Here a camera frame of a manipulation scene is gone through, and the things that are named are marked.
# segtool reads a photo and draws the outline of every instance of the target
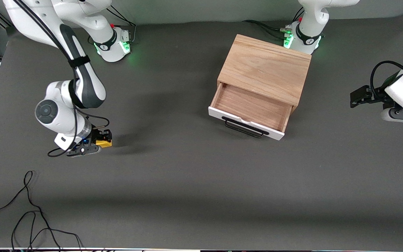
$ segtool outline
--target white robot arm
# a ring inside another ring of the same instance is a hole
[[[376,69],[382,64],[394,64],[401,70],[387,78],[382,86],[374,88],[373,78]],[[379,62],[371,73],[370,85],[351,93],[351,108],[365,103],[383,102],[382,119],[403,123],[403,66],[397,62]]]
[[[318,47],[321,32],[329,21],[329,13],[326,8],[346,7],[356,5],[360,0],[298,0],[304,7],[302,21],[295,20],[286,28],[292,29],[293,36],[284,47],[303,53],[312,54]]]
[[[118,33],[103,16],[93,15],[102,10],[97,11],[97,7],[106,8],[111,1],[93,0],[87,3],[80,0],[60,0],[54,1],[54,5],[52,0],[3,2],[13,24],[22,34],[59,48],[74,71],[74,80],[49,84],[45,98],[35,109],[37,120],[58,133],[55,142],[68,156],[98,153],[100,147],[111,146],[109,130],[99,131],[87,118],[76,112],[76,107],[99,107],[105,101],[106,92],[74,31],[61,21],[65,19],[82,24],[95,42],[100,42],[101,47],[106,49],[101,56],[109,62],[117,61],[129,53],[125,51],[123,44],[128,44],[129,37],[125,41],[122,30],[119,29]]]

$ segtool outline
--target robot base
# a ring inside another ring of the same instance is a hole
[[[290,28],[292,31],[295,31],[298,24],[299,21],[295,21],[292,24],[287,24],[286,28]],[[313,51],[315,51],[315,49],[318,48],[318,43],[320,42],[320,40],[321,36],[318,38],[317,41],[313,42],[311,45],[305,45],[303,40],[298,37],[296,32],[293,32],[292,35],[284,41],[284,47],[296,51],[301,51],[303,53],[312,54]]]
[[[113,30],[116,33],[116,41],[109,49],[104,50],[102,46],[98,47],[96,43],[94,43],[97,53],[102,56],[106,62],[118,62],[131,51],[130,32],[128,30],[122,30],[119,27],[114,27]]]

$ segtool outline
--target gray tabletop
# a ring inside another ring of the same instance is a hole
[[[403,16],[328,23],[281,141],[227,129],[207,111],[235,35],[273,41],[259,27],[139,26],[133,53],[116,63],[77,33],[107,88],[90,112],[111,120],[114,147],[46,156],[55,134],[34,108],[72,72],[57,49],[13,35],[0,67],[0,206],[33,169],[33,201],[86,247],[403,251],[403,123],[383,121],[381,104],[349,108],[376,63],[403,63]],[[381,67],[376,83],[395,71]],[[0,247],[29,209],[23,195],[0,213]]]

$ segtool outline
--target black metal handle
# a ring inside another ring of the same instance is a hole
[[[243,134],[247,134],[252,137],[261,138],[262,136],[269,134],[267,131],[263,131],[262,129],[258,129],[258,128],[250,126],[250,125],[246,125],[240,121],[236,121],[231,118],[222,117],[222,119],[225,120],[226,128],[230,128],[232,130],[242,132]]]

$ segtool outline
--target open drawer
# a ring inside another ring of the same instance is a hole
[[[225,121],[225,126],[254,137],[280,140],[284,136],[292,105],[219,83],[208,113]]]

